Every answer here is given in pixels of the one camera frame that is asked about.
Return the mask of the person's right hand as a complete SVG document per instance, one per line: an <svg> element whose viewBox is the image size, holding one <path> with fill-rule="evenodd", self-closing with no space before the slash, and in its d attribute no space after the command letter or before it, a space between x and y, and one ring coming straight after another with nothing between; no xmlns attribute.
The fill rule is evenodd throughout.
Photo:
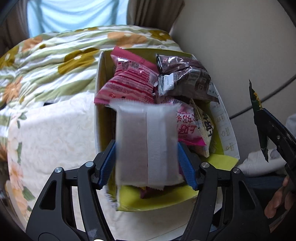
<svg viewBox="0 0 296 241"><path fill-rule="evenodd" d="M285 198L283 197L283 192L286 190L288 183L290 181L290 177L286 176L282 186L279 190L274 194L271 201L267 204L264 214L267 218L273 218L276 214L277 209L284 204L286 210L290 210L295 202L295 192L290 190Z"/></svg>

